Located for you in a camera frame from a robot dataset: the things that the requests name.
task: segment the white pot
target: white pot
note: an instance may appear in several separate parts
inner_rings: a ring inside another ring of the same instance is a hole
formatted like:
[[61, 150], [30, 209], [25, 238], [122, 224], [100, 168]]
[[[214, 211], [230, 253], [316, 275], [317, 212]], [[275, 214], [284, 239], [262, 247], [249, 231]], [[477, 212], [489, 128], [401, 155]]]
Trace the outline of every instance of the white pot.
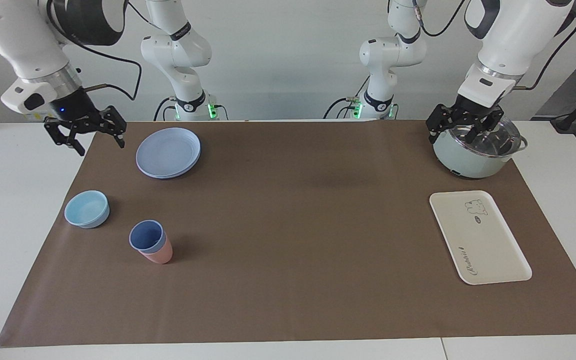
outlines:
[[434, 153], [451, 173], [466, 178], [481, 179], [496, 174], [514, 153], [528, 146], [525, 137], [512, 122], [502, 119], [492, 132], [481, 134], [468, 144], [464, 138], [469, 126], [457, 126], [439, 134]]

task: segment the green light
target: green light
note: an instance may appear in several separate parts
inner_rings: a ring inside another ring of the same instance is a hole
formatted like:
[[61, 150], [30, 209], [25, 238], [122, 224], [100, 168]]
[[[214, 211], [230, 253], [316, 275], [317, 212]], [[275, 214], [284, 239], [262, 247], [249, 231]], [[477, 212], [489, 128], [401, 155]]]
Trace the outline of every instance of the green light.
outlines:
[[214, 119], [217, 117], [217, 110], [215, 110], [215, 105], [208, 104], [208, 112], [210, 113], [211, 119]]
[[364, 105], [361, 102], [357, 104], [357, 106], [354, 107], [354, 111], [352, 112], [352, 117], [354, 117], [355, 119], [361, 118], [363, 108]]

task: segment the bowl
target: bowl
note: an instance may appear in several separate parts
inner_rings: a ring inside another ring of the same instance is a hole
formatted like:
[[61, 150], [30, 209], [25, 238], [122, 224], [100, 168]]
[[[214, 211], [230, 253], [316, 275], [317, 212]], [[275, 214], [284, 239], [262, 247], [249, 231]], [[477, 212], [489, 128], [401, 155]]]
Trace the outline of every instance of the bowl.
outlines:
[[74, 196], [63, 211], [66, 221], [83, 229], [100, 226], [110, 215], [108, 199], [101, 191], [89, 190]]

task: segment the white table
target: white table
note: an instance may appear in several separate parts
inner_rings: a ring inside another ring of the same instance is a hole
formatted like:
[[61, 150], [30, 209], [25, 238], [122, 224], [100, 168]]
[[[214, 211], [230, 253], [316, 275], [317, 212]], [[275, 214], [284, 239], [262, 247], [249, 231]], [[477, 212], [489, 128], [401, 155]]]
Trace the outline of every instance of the white table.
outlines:
[[[576, 139], [519, 122], [530, 146], [515, 161], [576, 266]], [[81, 136], [87, 148], [91, 135]], [[0, 331], [82, 158], [40, 124], [0, 124]], [[0, 359], [572, 359], [576, 335], [370, 341], [131, 344], [0, 349]]]

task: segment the pot handle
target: pot handle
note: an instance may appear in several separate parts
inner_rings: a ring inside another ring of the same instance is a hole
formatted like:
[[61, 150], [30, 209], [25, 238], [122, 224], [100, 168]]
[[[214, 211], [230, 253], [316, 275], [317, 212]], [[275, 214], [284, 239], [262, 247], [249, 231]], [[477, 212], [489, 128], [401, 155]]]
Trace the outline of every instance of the pot handle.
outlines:
[[521, 145], [523, 146], [520, 145], [517, 151], [525, 150], [526, 148], [528, 148], [528, 140], [526, 140], [526, 138], [523, 136], [520, 137], [521, 137]]

